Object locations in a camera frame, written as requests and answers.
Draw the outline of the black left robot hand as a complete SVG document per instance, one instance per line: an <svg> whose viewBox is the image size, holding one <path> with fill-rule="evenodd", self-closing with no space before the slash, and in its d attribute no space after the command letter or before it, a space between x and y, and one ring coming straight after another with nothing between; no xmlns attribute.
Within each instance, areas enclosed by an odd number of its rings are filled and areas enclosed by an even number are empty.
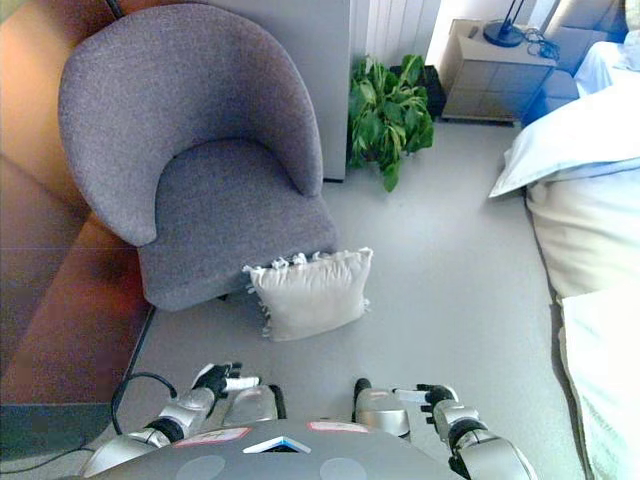
<svg viewBox="0 0 640 480"><path fill-rule="evenodd" d="M261 384L258 376L242 377L241 362L207 364L196 376L192 389L208 389L215 399L225 398L230 392L239 392Z"/></svg>

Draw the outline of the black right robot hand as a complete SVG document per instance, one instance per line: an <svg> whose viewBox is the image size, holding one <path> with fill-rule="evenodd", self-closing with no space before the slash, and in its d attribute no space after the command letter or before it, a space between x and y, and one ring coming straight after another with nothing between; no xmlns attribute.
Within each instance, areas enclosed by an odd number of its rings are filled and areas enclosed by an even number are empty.
<svg viewBox="0 0 640 480"><path fill-rule="evenodd" d="M417 384L414 390L393 388L392 393L403 402L417 403L420 410L426 413L426 423L433 425L433 410L435 406L444 400L459 401L456 392L446 385Z"/></svg>

